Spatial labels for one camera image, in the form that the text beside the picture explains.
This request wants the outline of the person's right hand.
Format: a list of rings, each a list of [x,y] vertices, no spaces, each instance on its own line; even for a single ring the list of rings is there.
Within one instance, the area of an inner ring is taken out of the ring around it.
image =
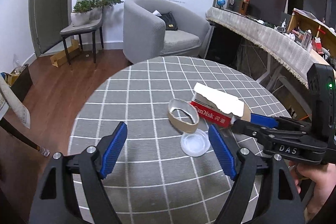
[[[312,220],[335,188],[335,164],[307,165],[290,161],[289,166],[299,193],[301,192],[300,177],[307,177],[315,183],[313,196],[306,206],[306,219]]]

